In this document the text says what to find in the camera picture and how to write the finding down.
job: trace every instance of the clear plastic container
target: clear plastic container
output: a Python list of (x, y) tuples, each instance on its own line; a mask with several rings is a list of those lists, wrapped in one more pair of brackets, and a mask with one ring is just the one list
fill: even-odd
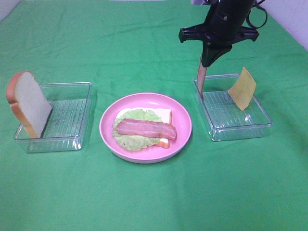
[(20, 124), (14, 140), (27, 153), (79, 150), (85, 139), (91, 105), (90, 82), (40, 86), (52, 111), (41, 138), (30, 138)]
[(202, 94), (193, 80), (195, 95), (207, 131), (213, 141), (262, 137), (269, 131), (272, 119), (254, 95), (249, 106), (241, 111), (228, 94), (239, 74), (206, 76)]

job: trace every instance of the white bread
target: white bread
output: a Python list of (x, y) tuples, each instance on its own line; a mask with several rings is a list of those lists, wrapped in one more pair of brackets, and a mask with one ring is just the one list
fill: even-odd
[(31, 72), (19, 72), (12, 77), (6, 99), (29, 136), (41, 137), (52, 107)]
[[(146, 108), (146, 107), (134, 107), (134, 108), (124, 108), (121, 110), (117, 115), (116, 118), (119, 118), (122, 116), (125, 112), (133, 110), (133, 109), (142, 109), (144, 111), (146, 110), (151, 110), (153, 111), (156, 115), (162, 118), (162, 121), (164, 123), (171, 124), (171, 118), (172, 118), (172, 111), (171, 109), (166, 109), (166, 108)], [(166, 138), (161, 138), (160, 142), (155, 144), (155, 146), (162, 147), (162, 148), (169, 148), (170, 143), (169, 140)]]

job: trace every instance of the cheese slice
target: cheese slice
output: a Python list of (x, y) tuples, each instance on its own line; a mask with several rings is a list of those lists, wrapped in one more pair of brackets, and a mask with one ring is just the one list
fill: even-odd
[(250, 101), (256, 90), (256, 82), (245, 67), (236, 83), (228, 90), (228, 94), (236, 103), (240, 110), (244, 110), (250, 104)]
[[(161, 117), (162, 121), (164, 123), (171, 124), (171, 118), (172, 118), (172, 111), (171, 109), (167, 108), (146, 108), (146, 107), (134, 107), (134, 108), (124, 108), (122, 109), (117, 115), (116, 118), (120, 118), (125, 112), (134, 110), (134, 109), (142, 109), (144, 111), (146, 110), (151, 110), (153, 111), (156, 115)], [(169, 148), (169, 140), (166, 138), (161, 138), (160, 142), (155, 144), (155, 146), (163, 147), (163, 148)]]

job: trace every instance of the green tablecloth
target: green tablecloth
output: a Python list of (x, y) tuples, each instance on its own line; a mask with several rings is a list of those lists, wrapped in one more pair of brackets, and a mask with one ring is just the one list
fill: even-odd
[[(272, 18), (256, 42), (235, 44), (208, 74), (239, 73), (273, 119), (263, 138), (213, 142), (194, 98), (202, 43), (181, 27), (208, 7), (189, 0), (23, 1), (0, 22), (0, 230), (308, 230), (308, 54)], [(40, 84), (93, 83), (90, 139), (72, 152), (25, 154), (5, 99), (13, 74)], [(185, 148), (156, 164), (127, 162), (98, 124), (121, 97), (157, 92), (190, 113)]]

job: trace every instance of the bacon slice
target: bacon slice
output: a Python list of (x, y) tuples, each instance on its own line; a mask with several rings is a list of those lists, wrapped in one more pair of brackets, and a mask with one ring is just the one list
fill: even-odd
[(116, 126), (116, 130), (121, 135), (141, 135), (170, 140), (175, 140), (177, 137), (177, 130), (171, 124), (149, 120), (123, 119)]

